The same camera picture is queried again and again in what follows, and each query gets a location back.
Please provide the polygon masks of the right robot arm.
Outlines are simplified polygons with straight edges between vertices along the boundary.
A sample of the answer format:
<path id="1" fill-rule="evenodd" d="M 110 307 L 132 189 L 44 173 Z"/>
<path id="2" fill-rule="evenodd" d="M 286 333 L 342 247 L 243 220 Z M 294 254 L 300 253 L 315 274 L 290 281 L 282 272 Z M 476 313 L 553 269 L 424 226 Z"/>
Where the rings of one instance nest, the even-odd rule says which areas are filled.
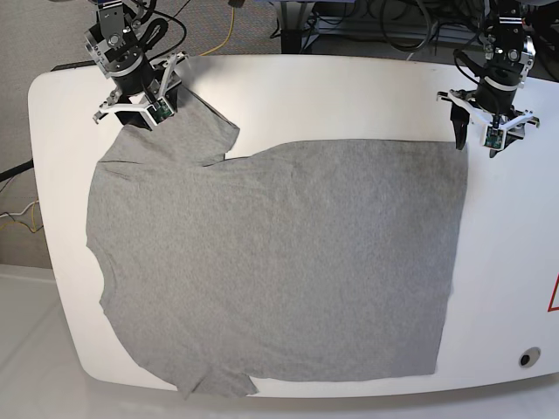
<path id="1" fill-rule="evenodd" d="M 167 51 L 149 58 L 148 53 L 167 33 L 169 23 L 186 26 L 156 8 L 156 1 L 94 1 L 96 24 L 86 33 L 85 47 L 93 62 L 115 88 L 100 104 L 93 120 L 109 114 L 123 125 L 153 130 L 178 110 L 176 68 L 187 55 Z"/>

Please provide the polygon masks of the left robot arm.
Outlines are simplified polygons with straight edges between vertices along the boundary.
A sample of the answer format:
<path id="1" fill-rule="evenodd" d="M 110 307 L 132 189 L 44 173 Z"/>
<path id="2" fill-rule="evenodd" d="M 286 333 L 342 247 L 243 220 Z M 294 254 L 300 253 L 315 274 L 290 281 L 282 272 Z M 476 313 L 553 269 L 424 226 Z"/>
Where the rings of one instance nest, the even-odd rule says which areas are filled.
<path id="1" fill-rule="evenodd" d="M 483 44 L 486 62 L 479 65 L 462 47 L 453 52 L 456 68 L 464 65 L 476 88 L 439 92 L 438 98 L 452 104 L 450 121 L 455 148 L 466 145 L 470 123 L 481 127 L 480 143 L 491 157 L 525 136 L 527 124 L 540 126 L 540 120 L 529 110 L 517 110 L 513 101 L 517 90 L 524 87 L 535 62 L 535 47 L 523 27 L 518 1 L 485 1 L 480 27 L 474 36 Z"/>

